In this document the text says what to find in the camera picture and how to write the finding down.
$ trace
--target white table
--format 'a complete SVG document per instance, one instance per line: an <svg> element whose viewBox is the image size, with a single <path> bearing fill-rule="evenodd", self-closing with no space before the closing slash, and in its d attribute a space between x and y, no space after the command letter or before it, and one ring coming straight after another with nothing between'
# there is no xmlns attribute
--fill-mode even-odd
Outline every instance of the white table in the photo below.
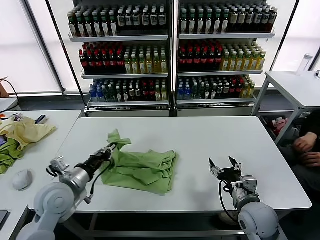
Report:
<svg viewBox="0 0 320 240"><path fill-rule="evenodd" d="M16 97L0 98L0 112L6 111L17 104L18 104L18 98ZM19 105L13 109L10 109L10 111L20 111L20 110L21 108Z"/></svg>
<svg viewBox="0 0 320 240"><path fill-rule="evenodd" d="M244 117L80 118L59 155L74 167L107 145L108 133L118 129L132 145L123 151L174 150L179 159L172 191L165 195L103 185L98 179L91 204L80 213L220 213L219 181L209 171L211 158L220 168L231 167L228 156L242 163L244 175L256 177L260 199L276 211L308 209L309 198L259 119ZM223 193L228 210L232 198Z"/></svg>
<svg viewBox="0 0 320 240"><path fill-rule="evenodd" d="M8 210L10 215L0 230L0 239L8 240L17 226L15 233L20 231L28 202L34 199L39 190L39 183L50 181L46 173L46 167L51 159L56 156L59 147L66 139L71 128L81 115L81 110L57 110L57 111L18 111L5 112L7 116L14 113L22 113L24 116L36 120L41 115L48 117L47 124L56 126L56 130L37 143L27 146L24 156L18 159L7 172L0 174L0 210ZM24 169L31 169L33 175L32 185L24 190L17 191L12 186L14 175Z"/></svg>
<svg viewBox="0 0 320 240"><path fill-rule="evenodd" d="M316 76L316 72L314 71L305 71L301 75L297 75L295 71L267 71L265 74L266 79L251 115L256 116L258 114L269 84L272 84L294 106L294 112L289 121L275 140L275 144L278 144L287 130L291 128L292 122L299 118L303 112L320 109L320 78Z"/></svg>

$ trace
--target cable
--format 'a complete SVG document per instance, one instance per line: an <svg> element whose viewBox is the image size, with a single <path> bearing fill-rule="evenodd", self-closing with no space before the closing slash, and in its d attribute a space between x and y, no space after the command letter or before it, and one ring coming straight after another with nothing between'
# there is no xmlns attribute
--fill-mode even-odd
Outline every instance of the cable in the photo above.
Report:
<svg viewBox="0 0 320 240"><path fill-rule="evenodd" d="M5 80L5 79L1 79L0 82L1 82L1 81L5 81L5 82L7 82L8 84L10 84L11 88L13 89L13 91L14 91L14 93L15 93L15 95L16 95L16 98L18 99L18 103L17 103L15 106L13 106L13 107L10 107L10 108L8 108L8 109L6 109L6 110L4 110L4 111L0 111L0 114L2 114L2 113L4 113L4 112L7 112L7 111L10 111L11 109L15 109L16 107L19 106L19 103L20 103L20 99L19 99L19 97L18 97L18 94L17 94L14 86L12 86L11 82L9 82L9 81L7 81L7 80Z"/></svg>
<svg viewBox="0 0 320 240"><path fill-rule="evenodd" d="M222 185L222 182L224 182L225 184L227 184L225 181L221 180L220 183L219 183L219 196L220 196L220 202L221 202L221 205L222 205L222 208L225 212L225 214L232 220L234 221L235 223L239 224L237 220L235 220L230 214L229 212L227 211L226 207L225 207L225 204L224 204L224 200L222 199L222 194L221 194L221 185Z"/></svg>
<svg viewBox="0 0 320 240"><path fill-rule="evenodd" d="M94 194L96 181L102 174L104 174L110 168L110 166L111 166L111 161L110 161L110 164L102 172L100 172L99 175L95 178L91 187L90 194Z"/></svg>

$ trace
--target gray floor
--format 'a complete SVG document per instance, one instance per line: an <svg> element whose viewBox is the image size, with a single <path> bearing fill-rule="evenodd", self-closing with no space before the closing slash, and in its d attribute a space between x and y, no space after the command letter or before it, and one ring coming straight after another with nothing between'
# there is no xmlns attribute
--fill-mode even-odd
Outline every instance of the gray floor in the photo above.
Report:
<svg viewBox="0 0 320 240"><path fill-rule="evenodd" d="M71 100L52 100L52 101L21 101L20 107L24 111L35 110L84 110L84 103L81 99ZM281 95L269 95L264 98L261 105L262 111L270 110L292 110L291 104ZM293 218L292 215L288 215L280 224L287 235L289 240L319 240L319 216L320 216L320 204L313 202L313 206L310 210L305 211L305 216L299 223L297 223L297 217ZM60 232L65 236L65 230L62 228L56 229L57 234Z"/></svg>

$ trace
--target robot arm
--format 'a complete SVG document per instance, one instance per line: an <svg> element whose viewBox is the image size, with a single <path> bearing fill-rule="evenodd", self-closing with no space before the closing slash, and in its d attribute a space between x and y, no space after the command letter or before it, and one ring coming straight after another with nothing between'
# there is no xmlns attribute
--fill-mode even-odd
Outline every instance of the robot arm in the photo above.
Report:
<svg viewBox="0 0 320 240"><path fill-rule="evenodd" d="M219 168L209 159L210 172L226 184L224 190L233 198L233 205L239 211L238 222L249 240L279 239L279 219L276 212L260 202L256 193L257 180L242 175L242 164L229 157L233 167Z"/></svg>
<svg viewBox="0 0 320 240"><path fill-rule="evenodd" d="M64 163L62 157L53 159L48 167L50 171L47 169L47 172L54 177L59 176L59 182L51 183L37 193L34 199L36 215L31 223L23 227L16 239L54 240L56 225L68 220L83 200L87 204L91 203L95 182L90 196L87 196L87 183L94 178L95 172L103 162L111 161L115 147L116 143L112 143L98 150L87 161L77 164L71 171L66 171L69 166Z"/></svg>

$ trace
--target computer mouse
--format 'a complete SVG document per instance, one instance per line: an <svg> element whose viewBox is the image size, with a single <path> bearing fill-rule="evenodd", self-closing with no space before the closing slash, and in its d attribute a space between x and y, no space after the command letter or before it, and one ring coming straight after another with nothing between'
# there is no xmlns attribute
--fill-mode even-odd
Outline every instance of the computer mouse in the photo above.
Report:
<svg viewBox="0 0 320 240"><path fill-rule="evenodd" d="M31 171L28 169L25 169L15 174L15 176L13 177L12 185L14 189L21 191L26 187L30 186L32 183L32 180L33 179L32 179Z"/></svg>

